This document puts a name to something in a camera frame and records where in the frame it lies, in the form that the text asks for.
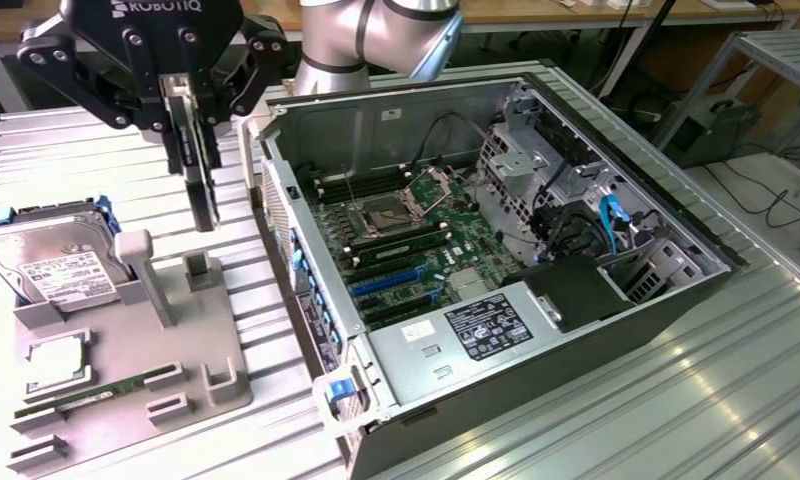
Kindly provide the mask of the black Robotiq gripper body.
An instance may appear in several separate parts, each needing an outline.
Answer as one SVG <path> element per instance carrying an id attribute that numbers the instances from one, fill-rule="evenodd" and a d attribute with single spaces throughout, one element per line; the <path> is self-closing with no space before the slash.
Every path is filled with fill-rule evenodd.
<path id="1" fill-rule="evenodd" d="M 241 13 L 237 1 L 65 1 L 62 21 L 148 92 L 163 75 L 189 77 L 201 98 L 201 15 Z"/>

